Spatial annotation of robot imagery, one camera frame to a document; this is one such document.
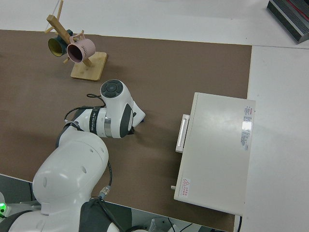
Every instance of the white table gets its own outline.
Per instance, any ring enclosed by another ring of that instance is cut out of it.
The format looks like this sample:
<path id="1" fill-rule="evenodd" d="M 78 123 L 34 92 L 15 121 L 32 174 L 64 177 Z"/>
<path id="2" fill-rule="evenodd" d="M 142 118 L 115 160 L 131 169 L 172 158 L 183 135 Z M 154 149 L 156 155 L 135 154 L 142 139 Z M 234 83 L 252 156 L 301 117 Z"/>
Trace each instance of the white table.
<path id="1" fill-rule="evenodd" d="M 56 3 L 2 1 L 0 29 L 43 31 Z M 248 99 L 256 100 L 256 114 L 241 231 L 306 231 L 309 41 L 297 45 L 267 3 L 65 0 L 60 21 L 87 34 L 253 45 Z"/>

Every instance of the red warning triangle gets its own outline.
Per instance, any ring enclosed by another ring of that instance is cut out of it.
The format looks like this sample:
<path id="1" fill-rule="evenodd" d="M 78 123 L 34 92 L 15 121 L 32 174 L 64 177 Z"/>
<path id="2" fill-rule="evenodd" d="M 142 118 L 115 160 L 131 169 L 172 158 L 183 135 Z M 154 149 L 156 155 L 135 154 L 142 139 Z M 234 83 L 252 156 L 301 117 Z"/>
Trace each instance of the red warning triangle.
<path id="1" fill-rule="evenodd" d="M 183 186 L 189 185 L 189 181 L 187 181 L 186 179 L 183 179 Z"/>

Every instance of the brown table mat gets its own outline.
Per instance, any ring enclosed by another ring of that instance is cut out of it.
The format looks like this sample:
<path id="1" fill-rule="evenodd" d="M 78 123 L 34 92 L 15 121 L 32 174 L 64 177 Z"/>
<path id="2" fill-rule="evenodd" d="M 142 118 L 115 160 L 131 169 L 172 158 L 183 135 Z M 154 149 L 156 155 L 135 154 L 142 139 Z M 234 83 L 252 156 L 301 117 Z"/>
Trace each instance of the brown table mat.
<path id="1" fill-rule="evenodd" d="M 70 77 L 73 63 L 53 56 L 55 34 L 0 30 L 0 173 L 32 181 L 53 152 L 70 109 L 100 105 L 110 79 L 123 81 L 146 113 L 135 135 L 103 138 L 113 170 L 107 201 L 225 231 L 234 216 L 173 199 L 181 154 L 175 152 L 182 114 L 194 92 L 246 98 L 251 46 L 86 36 L 108 60 L 101 80 Z M 107 185 L 106 171 L 93 194 Z"/>

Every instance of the black cable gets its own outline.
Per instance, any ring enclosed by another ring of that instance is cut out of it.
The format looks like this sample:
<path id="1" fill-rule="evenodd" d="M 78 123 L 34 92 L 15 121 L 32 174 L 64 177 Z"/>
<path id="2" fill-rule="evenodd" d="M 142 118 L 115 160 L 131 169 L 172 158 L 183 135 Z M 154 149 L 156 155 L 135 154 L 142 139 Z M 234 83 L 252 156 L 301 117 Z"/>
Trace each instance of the black cable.
<path id="1" fill-rule="evenodd" d="M 172 224 L 172 222 L 170 221 L 169 217 L 168 217 L 168 220 L 169 220 L 170 225 L 171 225 L 172 228 L 173 228 L 173 231 L 175 232 L 175 229 L 174 229 L 173 224 Z"/>
<path id="2" fill-rule="evenodd" d="M 173 228 L 173 231 L 175 232 L 175 229 L 174 229 L 173 224 L 172 224 L 172 222 L 170 221 L 169 217 L 168 217 L 168 220 L 169 220 L 170 225 L 171 225 L 171 226 L 172 226 L 172 228 Z M 182 230 L 180 230 L 179 232 L 184 231 L 185 229 L 187 229 L 187 228 L 188 228 L 189 226 L 191 226 L 191 225 L 193 225 L 193 223 L 191 223 L 191 224 L 187 225 L 186 227 L 184 227 L 184 228 L 183 228 Z"/>
<path id="3" fill-rule="evenodd" d="M 241 222 L 242 222 L 242 216 L 240 216 L 240 219 L 239 219 L 239 225 L 238 225 L 238 230 L 237 230 L 237 232 L 240 232 Z"/>
<path id="4" fill-rule="evenodd" d="M 190 225 L 187 225 L 186 227 L 184 227 L 181 231 L 179 231 L 179 232 L 182 232 L 182 231 L 184 231 L 184 229 L 187 229 L 189 226 L 191 226 L 193 223 L 191 223 Z"/>
<path id="5" fill-rule="evenodd" d="M 110 171 L 110 182 L 109 182 L 109 186 L 112 186 L 112 167 L 111 167 L 111 163 L 110 161 L 107 162 L 107 165 L 108 165 L 108 169 Z"/>
<path id="6" fill-rule="evenodd" d="M 106 203 L 104 200 L 101 200 L 99 198 L 99 204 L 101 206 L 101 208 L 103 209 L 105 215 L 109 218 L 110 221 L 112 221 L 116 227 L 118 227 L 118 229 L 120 230 L 120 232 L 124 232 L 125 230 L 123 230 L 123 228 L 119 225 L 119 223 L 116 221 L 116 219 L 114 218 L 114 216 L 112 215 L 111 211 L 108 209 Z"/>
<path id="7" fill-rule="evenodd" d="M 83 106 L 83 107 L 76 107 L 74 109 L 71 109 L 67 114 L 64 116 L 64 120 L 67 120 L 67 117 L 70 113 L 72 113 L 75 110 L 88 110 L 88 109 L 93 109 L 93 106 Z"/>
<path id="8" fill-rule="evenodd" d="M 29 188 L 30 188 L 30 198 L 31 198 L 31 201 L 33 201 L 31 183 L 28 182 L 28 184 L 29 184 Z"/>
<path id="9" fill-rule="evenodd" d="M 86 96 L 89 97 L 89 98 L 98 98 L 98 99 L 100 99 L 104 103 L 104 105 L 102 107 L 106 106 L 105 101 L 101 98 L 101 95 L 96 95 L 96 94 L 93 94 L 93 93 L 88 93 Z"/>

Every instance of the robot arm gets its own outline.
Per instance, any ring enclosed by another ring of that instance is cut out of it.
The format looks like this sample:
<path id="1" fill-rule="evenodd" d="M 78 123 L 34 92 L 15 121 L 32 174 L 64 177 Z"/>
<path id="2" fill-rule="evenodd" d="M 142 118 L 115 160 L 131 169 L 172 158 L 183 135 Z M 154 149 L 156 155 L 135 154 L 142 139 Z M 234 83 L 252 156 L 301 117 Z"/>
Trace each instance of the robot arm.
<path id="1" fill-rule="evenodd" d="M 79 127 L 99 137 L 123 138 L 145 117 L 145 113 L 133 101 L 125 84 L 110 80 L 101 86 L 101 96 L 106 107 L 82 109 L 73 121 Z"/>
<path id="2" fill-rule="evenodd" d="M 79 110 L 73 121 L 66 123 L 55 151 L 33 179 L 33 193 L 41 210 L 25 212 L 15 218 L 10 232 L 89 231 L 87 219 L 95 219 L 91 213 L 104 209 L 104 201 L 91 198 L 109 159 L 107 147 L 100 137 L 123 138 L 143 120 L 145 113 L 119 80 L 105 82 L 101 96 L 106 107 Z M 104 215 L 99 214 L 97 220 L 102 220 L 100 216 Z M 105 216 L 104 231 L 119 232 L 112 216 L 106 211 Z"/>

